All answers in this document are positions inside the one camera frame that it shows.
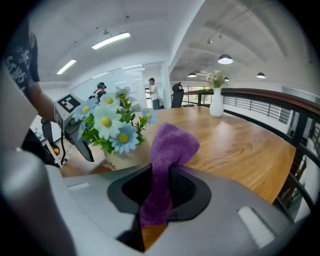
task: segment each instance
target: metal railing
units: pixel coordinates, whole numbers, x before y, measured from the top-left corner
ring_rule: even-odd
[[[213,90],[188,91],[185,92],[185,96],[188,96],[188,99],[192,98],[193,101],[184,100],[183,102],[187,103],[186,106],[192,104],[209,107],[208,97],[211,98],[213,94]],[[224,110],[226,113],[246,119],[273,132],[296,148],[289,175],[274,204],[278,206],[291,221],[293,221],[293,217],[288,208],[297,194],[302,196],[307,206],[312,210],[314,202],[304,186],[299,182],[299,179],[306,170],[307,158],[320,168],[320,106],[311,101],[289,94],[260,89],[223,88],[221,94],[224,97],[223,103],[226,105],[259,112],[289,126],[288,132],[285,133],[270,126],[268,123],[250,116],[227,109]],[[296,123],[293,123],[293,119],[290,121],[291,111],[293,112],[293,116],[297,114]],[[307,127],[308,119],[313,120],[310,131],[308,131],[309,127]],[[317,154],[314,154],[310,148],[308,148],[308,139],[313,141]]]

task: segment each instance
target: black office chair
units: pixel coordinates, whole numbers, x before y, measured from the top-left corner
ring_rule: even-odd
[[[49,141],[51,147],[58,149],[58,153],[56,152],[57,150],[54,150],[56,155],[60,154],[60,148],[57,146],[57,144],[54,142],[54,139],[52,137],[52,129],[51,129],[51,122],[41,118],[41,124],[42,124],[42,132],[43,136]]]
[[[184,89],[182,89],[181,82],[176,83],[173,87],[173,97],[172,97],[172,103],[171,108],[180,108],[182,104],[182,100],[184,98]]]

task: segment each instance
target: wooden table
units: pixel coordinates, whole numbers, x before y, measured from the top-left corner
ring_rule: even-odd
[[[276,199],[296,150],[285,140],[236,116],[224,113],[220,118],[212,117],[209,108],[204,106],[161,109],[157,115],[157,122],[149,125],[145,132],[150,144],[161,123],[175,124],[200,140],[200,149],[186,166],[238,181],[270,203]],[[103,154],[97,147],[93,150],[96,150],[92,152],[95,160],[98,155],[98,163],[90,163],[94,166],[91,170],[103,172]],[[79,175],[88,173],[90,170],[83,170],[81,161],[79,156],[69,161],[63,167],[64,176],[77,175],[72,163],[78,170],[82,168]],[[145,247],[149,248],[165,228],[166,225],[145,227],[142,230]]]

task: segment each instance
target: white daisy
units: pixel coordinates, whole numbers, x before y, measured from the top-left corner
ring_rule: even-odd
[[[117,114],[117,108],[100,105],[95,108],[93,116],[93,127],[98,130],[100,138],[107,140],[109,136],[115,137],[120,133],[123,123],[119,121],[122,116]]]
[[[106,93],[101,96],[99,105],[108,105],[112,108],[117,108],[120,105],[120,100],[116,97],[116,93]]]

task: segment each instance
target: flower bouquet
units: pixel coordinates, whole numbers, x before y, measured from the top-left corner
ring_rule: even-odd
[[[76,122],[81,121],[77,139],[100,145],[113,170],[149,163],[150,146],[145,142],[143,131],[146,125],[157,120],[157,113],[143,109],[143,116],[135,122],[136,114],[131,110],[135,99],[130,93],[129,86],[117,87],[117,92],[104,94],[99,102],[96,98],[83,102],[72,116]]]
[[[224,112],[224,102],[221,96],[221,86],[226,84],[226,77],[219,70],[214,73],[208,73],[206,81],[210,89],[213,89],[213,96],[211,97],[210,115],[213,117],[221,117]]]

